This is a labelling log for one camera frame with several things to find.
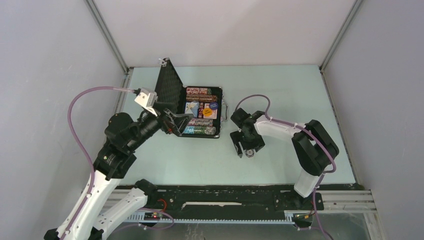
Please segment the top red chip row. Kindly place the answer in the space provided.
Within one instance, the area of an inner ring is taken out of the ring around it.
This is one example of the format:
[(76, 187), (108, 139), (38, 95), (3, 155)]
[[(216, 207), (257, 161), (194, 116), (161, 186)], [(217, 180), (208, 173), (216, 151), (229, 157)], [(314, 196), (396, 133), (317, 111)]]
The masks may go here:
[(207, 87), (187, 87), (187, 95), (212, 95), (212, 89)]

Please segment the red dice strip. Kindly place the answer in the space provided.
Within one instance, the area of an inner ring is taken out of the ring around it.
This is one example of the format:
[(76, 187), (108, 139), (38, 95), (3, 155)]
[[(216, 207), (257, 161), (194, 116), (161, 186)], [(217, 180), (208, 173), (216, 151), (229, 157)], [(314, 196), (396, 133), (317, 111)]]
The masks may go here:
[(198, 107), (198, 115), (197, 115), (197, 117), (199, 119), (203, 119), (204, 118), (204, 114), (203, 114), (204, 108), (205, 108), (205, 103), (204, 102), (200, 102), (199, 103), (199, 107)]

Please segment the orange big blind button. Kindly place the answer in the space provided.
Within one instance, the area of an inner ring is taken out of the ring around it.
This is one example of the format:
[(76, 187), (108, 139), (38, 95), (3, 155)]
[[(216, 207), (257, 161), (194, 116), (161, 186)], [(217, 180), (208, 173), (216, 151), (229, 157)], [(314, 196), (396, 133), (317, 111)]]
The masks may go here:
[(204, 109), (202, 110), (202, 114), (203, 114), (203, 117), (204, 117), (204, 118), (206, 118), (206, 117), (210, 117), (211, 115), (213, 115), (213, 113), (214, 113), (214, 111), (213, 111), (213, 110), (211, 110), (210, 108), (204, 108)]

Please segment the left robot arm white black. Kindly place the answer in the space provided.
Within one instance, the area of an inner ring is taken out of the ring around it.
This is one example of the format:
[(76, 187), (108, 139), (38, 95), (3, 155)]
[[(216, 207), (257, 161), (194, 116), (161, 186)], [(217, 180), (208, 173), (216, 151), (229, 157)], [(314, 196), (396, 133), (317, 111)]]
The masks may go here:
[(146, 179), (137, 181), (130, 194), (102, 213), (107, 199), (136, 160), (135, 151), (157, 131), (180, 136), (193, 114), (175, 114), (164, 108), (157, 115), (143, 110), (137, 121), (125, 112), (113, 115), (105, 129), (106, 142), (99, 151), (87, 185), (68, 215), (57, 228), (49, 229), (45, 240), (105, 240), (132, 212), (153, 208), (157, 187)]

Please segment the blue playing card deck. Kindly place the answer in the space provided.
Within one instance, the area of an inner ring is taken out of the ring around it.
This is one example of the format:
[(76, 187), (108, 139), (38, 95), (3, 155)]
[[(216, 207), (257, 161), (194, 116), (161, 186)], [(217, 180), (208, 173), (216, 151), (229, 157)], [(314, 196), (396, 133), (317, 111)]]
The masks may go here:
[(192, 114), (194, 118), (198, 117), (200, 103), (198, 101), (186, 102), (184, 107), (185, 114)]

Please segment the poker chip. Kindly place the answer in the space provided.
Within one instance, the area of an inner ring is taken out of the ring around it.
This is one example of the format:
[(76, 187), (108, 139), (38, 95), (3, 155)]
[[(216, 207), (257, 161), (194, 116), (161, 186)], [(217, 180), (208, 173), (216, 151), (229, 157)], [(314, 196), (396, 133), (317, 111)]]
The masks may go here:
[(245, 156), (248, 158), (252, 158), (255, 155), (255, 151), (253, 149), (247, 149), (245, 151)]

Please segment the pink chip row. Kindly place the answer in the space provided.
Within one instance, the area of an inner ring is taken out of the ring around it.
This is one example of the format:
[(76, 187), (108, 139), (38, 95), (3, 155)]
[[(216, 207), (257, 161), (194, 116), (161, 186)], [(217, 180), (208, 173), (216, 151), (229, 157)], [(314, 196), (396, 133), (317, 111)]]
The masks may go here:
[(212, 127), (213, 124), (214, 120), (209, 118), (192, 118), (188, 122), (188, 126)]

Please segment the blue green chip row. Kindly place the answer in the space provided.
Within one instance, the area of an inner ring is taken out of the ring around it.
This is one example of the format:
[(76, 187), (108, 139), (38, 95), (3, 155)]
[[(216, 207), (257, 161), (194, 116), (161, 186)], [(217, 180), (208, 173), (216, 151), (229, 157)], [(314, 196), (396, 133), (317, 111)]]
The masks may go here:
[(216, 133), (214, 126), (187, 126), (183, 131), (186, 135), (207, 135), (212, 136)]

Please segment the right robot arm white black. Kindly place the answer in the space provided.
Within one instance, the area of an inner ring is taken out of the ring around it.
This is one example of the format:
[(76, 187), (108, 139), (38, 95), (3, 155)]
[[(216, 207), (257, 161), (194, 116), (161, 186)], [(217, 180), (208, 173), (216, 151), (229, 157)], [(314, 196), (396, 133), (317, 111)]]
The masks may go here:
[(230, 117), (238, 130), (230, 133), (237, 155), (252, 158), (265, 146), (264, 137), (290, 140), (301, 166), (291, 194), (291, 204), (304, 209), (318, 186), (327, 166), (332, 165), (340, 150), (323, 125), (317, 120), (306, 124), (284, 122), (266, 116), (263, 111), (253, 114), (238, 108)]

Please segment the black poker case base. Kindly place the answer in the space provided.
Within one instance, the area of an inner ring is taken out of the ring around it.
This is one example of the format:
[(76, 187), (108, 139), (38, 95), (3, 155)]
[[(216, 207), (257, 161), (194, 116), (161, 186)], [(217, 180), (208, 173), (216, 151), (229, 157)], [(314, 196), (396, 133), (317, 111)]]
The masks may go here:
[(217, 86), (187, 86), (181, 90), (178, 112), (192, 114), (182, 136), (218, 139), (223, 121), (223, 89)]

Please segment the red playing card deck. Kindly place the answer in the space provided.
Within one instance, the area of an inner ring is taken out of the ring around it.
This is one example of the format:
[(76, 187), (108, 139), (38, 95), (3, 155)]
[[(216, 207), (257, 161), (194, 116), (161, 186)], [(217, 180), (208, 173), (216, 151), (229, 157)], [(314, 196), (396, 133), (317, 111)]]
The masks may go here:
[(217, 102), (205, 103), (202, 110), (202, 116), (204, 119), (216, 119), (218, 117), (219, 105)]

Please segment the aluminium rail frame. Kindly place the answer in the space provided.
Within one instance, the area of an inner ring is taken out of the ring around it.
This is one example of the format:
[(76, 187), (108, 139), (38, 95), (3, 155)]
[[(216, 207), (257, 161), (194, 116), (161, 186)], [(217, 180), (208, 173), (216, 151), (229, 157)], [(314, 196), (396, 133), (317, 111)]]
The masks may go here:
[[(301, 212), (287, 203), (283, 196), (288, 190), (160, 190), (160, 198), (166, 201), (168, 210), (183, 210), (188, 206), (242, 206), (251, 201), (255, 205), (271, 204), (272, 208), (286, 212)], [(369, 190), (318, 190), (315, 194), (318, 211), (324, 213), (376, 213), (374, 198)]]

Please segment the blue small blind button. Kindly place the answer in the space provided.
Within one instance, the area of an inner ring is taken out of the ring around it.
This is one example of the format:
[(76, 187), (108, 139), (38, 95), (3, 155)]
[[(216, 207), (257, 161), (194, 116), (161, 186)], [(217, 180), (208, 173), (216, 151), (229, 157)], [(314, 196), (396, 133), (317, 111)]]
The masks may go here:
[(217, 110), (219, 108), (219, 104), (217, 102), (211, 102), (209, 103), (209, 108), (213, 111)]

